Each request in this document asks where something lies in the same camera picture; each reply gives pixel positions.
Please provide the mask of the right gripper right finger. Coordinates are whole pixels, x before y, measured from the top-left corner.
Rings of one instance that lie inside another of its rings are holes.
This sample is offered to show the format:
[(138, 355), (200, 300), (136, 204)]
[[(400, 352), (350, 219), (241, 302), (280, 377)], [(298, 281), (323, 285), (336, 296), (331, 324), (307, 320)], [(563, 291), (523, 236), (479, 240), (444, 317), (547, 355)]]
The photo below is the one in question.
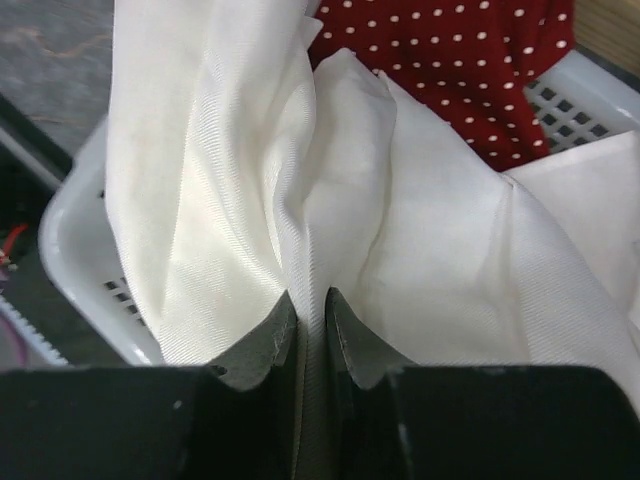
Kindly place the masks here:
[(419, 366), (325, 302), (340, 479), (635, 479), (639, 420), (583, 366)]

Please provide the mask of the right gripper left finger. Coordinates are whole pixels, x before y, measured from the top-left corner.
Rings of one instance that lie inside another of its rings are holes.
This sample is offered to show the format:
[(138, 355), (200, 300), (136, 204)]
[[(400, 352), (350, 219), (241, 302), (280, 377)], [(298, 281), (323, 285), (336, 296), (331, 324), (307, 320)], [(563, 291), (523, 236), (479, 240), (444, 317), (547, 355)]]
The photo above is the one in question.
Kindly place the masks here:
[(5, 479), (288, 479), (297, 317), (266, 318), (201, 366), (1, 376)]

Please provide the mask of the red polka dot skirt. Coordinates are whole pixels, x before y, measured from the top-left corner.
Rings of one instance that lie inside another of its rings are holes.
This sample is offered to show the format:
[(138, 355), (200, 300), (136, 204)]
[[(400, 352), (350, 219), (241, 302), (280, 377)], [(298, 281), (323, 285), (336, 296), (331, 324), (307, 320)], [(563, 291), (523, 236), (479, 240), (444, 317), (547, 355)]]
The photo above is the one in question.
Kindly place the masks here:
[(489, 166), (550, 153), (524, 89), (574, 46), (569, 0), (327, 0), (318, 65), (341, 48), (449, 123)]

